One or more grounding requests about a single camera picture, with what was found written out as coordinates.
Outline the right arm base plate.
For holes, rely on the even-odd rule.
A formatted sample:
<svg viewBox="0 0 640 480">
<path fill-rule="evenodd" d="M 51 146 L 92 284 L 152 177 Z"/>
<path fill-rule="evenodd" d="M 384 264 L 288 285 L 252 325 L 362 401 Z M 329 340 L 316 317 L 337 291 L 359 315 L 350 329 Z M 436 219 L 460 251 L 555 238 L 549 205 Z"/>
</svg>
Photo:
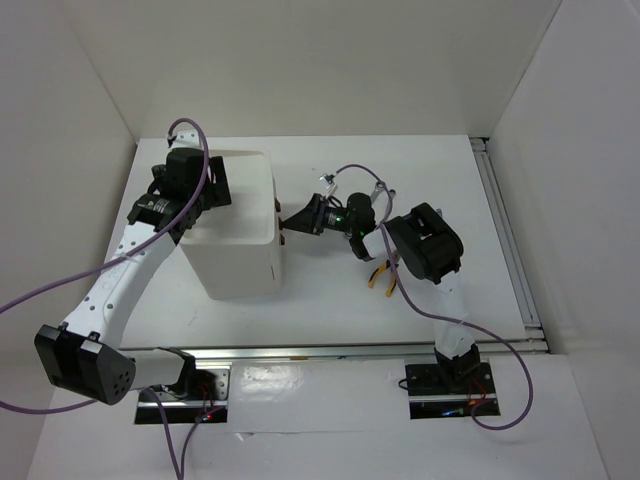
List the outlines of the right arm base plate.
<svg viewBox="0 0 640 480">
<path fill-rule="evenodd" d="M 500 407 L 488 362 L 460 383 L 449 385 L 439 375 L 437 364 L 407 364 L 398 387 L 408 394 L 412 420 L 499 416 Z"/>
</svg>

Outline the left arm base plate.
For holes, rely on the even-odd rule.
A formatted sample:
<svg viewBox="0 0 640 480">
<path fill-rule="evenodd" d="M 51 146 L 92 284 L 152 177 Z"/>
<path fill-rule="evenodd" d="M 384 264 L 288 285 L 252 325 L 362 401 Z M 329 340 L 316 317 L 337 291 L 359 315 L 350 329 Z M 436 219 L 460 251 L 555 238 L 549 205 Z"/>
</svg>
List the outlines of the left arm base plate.
<svg viewBox="0 0 640 480">
<path fill-rule="evenodd" d="M 135 425 L 160 425 L 160 408 L 154 397 L 143 392 L 150 388 L 158 397 L 170 425 L 193 423 L 203 416 L 205 424 L 225 424 L 231 387 L 231 364 L 197 360 L 193 369 L 180 379 L 167 368 L 143 367 L 135 375 L 132 389 L 138 392 Z"/>
</svg>

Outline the white top drawer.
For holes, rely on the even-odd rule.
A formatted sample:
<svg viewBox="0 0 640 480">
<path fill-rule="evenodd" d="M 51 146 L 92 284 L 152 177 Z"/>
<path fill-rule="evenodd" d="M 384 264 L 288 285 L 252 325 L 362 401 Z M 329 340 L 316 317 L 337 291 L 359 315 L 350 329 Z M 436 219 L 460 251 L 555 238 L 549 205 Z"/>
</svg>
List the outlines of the white top drawer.
<svg viewBox="0 0 640 480">
<path fill-rule="evenodd" d="M 278 198 L 278 190 L 277 190 L 277 183 L 276 183 L 275 177 L 272 177 L 272 186 L 273 186 L 273 196 L 274 196 L 274 210 L 277 214 L 280 214 L 282 212 L 282 206 Z"/>
</svg>

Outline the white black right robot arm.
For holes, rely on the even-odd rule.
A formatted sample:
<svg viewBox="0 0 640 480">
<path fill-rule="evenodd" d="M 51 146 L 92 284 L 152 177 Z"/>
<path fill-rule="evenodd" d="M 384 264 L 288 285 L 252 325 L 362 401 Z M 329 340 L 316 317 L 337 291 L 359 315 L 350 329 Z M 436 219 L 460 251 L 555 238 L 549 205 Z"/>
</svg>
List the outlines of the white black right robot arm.
<svg viewBox="0 0 640 480">
<path fill-rule="evenodd" d="M 409 213 L 396 216 L 378 228 L 371 198 L 357 192 L 346 206 L 335 206 L 315 194 L 309 202 L 311 232 L 329 229 L 347 235 L 355 257 L 371 261 L 386 254 L 383 234 L 388 235 L 392 257 L 374 271 L 369 281 L 384 270 L 403 263 L 416 279 L 436 287 L 442 316 L 461 321 L 464 304 L 458 291 L 458 274 L 464 247 L 460 237 L 436 210 L 423 202 Z M 434 325 L 436 333 L 436 379 L 448 392 L 460 391 L 480 366 L 479 350 L 469 330 L 449 322 Z"/>
</svg>

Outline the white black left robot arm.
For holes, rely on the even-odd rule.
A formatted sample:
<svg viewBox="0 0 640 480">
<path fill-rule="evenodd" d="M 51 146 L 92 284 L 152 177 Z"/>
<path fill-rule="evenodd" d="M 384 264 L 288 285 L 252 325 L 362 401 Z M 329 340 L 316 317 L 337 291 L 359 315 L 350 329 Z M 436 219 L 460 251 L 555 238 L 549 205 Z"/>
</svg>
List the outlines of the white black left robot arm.
<svg viewBox="0 0 640 480">
<path fill-rule="evenodd" d="M 176 348 L 119 349 L 139 299 L 175 249 L 213 300 L 274 294 L 282 284 L 280 204 L 265 152 L 177 147 L 151 172 L 127 216 L 115 266 L 59 326 L 42 326 L 34 339 L 54 386 L 107 405 L 160 385 L 184 399 L 208 378 Z"/>
</svg>

